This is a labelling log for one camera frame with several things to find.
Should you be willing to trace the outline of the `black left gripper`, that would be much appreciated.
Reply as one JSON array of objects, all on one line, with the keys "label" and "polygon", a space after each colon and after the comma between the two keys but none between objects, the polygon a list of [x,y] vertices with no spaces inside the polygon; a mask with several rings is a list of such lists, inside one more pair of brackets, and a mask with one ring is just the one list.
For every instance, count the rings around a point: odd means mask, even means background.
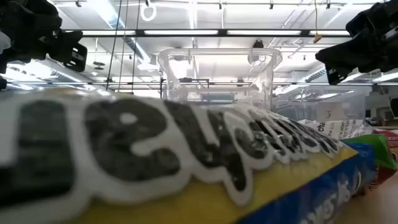
[{"label": "black left gripper", "polygon": [[82,31],[61,30],[62,19],[55,6],[12,6],[11,49],[23,60],[68,57],[63,65],[84,72],[87,48],[78,44]]}]

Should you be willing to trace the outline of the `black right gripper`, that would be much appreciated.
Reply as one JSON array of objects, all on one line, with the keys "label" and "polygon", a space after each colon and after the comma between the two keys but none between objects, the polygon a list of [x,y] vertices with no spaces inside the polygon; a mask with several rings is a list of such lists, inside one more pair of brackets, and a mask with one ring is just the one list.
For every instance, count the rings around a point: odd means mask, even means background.
[{"label": "black right gripper", "polygon": [[320,50],[315,58],[326,65],[330,85],[337,85],[351,73],[350,69],[333,67],[355,67],[359,71],[371,71],[376,62],[382,60],[382,40],[386,10],[384,3],[375,3],[359,12],[346,24],[352,39],[342,44]]}]

